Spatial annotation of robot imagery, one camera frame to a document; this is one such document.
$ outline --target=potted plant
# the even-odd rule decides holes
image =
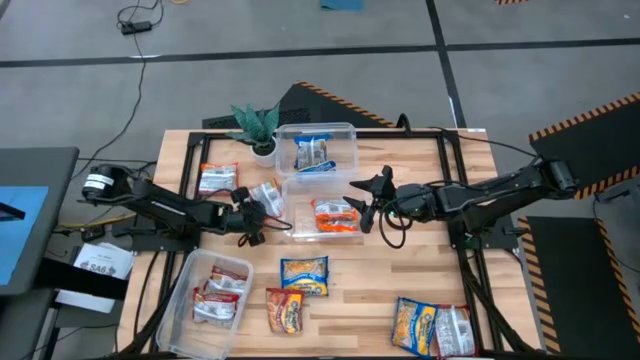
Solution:
[[[229,132],[227,136],[243,144],[251,146],[251,152],[256,163],[262,167],[272,167],[276,162],[276,139],[273,132],[278,127],[280,104],[276,105],[266,115],[264,109],[259,114],[247,104],[247,110],[231,105],[233,116],[244,132]]]

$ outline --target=power adapter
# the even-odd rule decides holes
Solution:
[[[123,22],[121,23],[120,31],[122,35],[131,35],[137,34],[145,31],[151,30],[151,22],[150,21],[139,21],[139,22]]]

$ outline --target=blue surface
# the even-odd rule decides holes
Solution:
[[[364,0],[322,0],[321,5],[325,10],[362,11]]]
[[[47,186],[0,186],[0,202],[26,213],[24,220],[0,222],[0,285],[11,280],[48,192]]]

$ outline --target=plastic container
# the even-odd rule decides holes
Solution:
[[[353,180],[362,180],[362,177],[357,174],[316,173],[292,176],[285,180],[282,184],[284,220],[293,225],[285,233],[296,241],[362,236],[359,213],[355,232],[323,232],[316,225],[315,208],[311,205],[314,199],[342,199],[343,196],[370,202],[370,194],[349,185]]]
[[[207,322],[195,323],[192,319],[193,288],[202,288],[204,282],[211,276],[211,268],[214,265],[247,277],[230,329]],[[253,267],[247,261],[207,250],[194,250],[186,260],[158,327],[156,343],[160,349],[196,359],[225,359],[235,342],[236,331],[242,319],[242,310],[252,281]]]
[[[349,123],[290,124],[278,128],[276,133],[276,171],[283,177],[298,174],[295,169],[297,136],[329,135],[327,160],[336,162],[336,171],[355,173],[358,170],[356,128]]]

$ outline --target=white pot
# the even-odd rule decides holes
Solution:
[[[253,151],[253,146],[250,147],[251,154],[253,155],[253,158],[255,159],[258,166],[273,167],[276,164],[276,151],[278,149],[278,142],[276,141],[276,139],[273,139],[273,141],[275,142],[276,146],[273,148],[273,151],[269,155],[258,155],[255,153],[255,151]]]

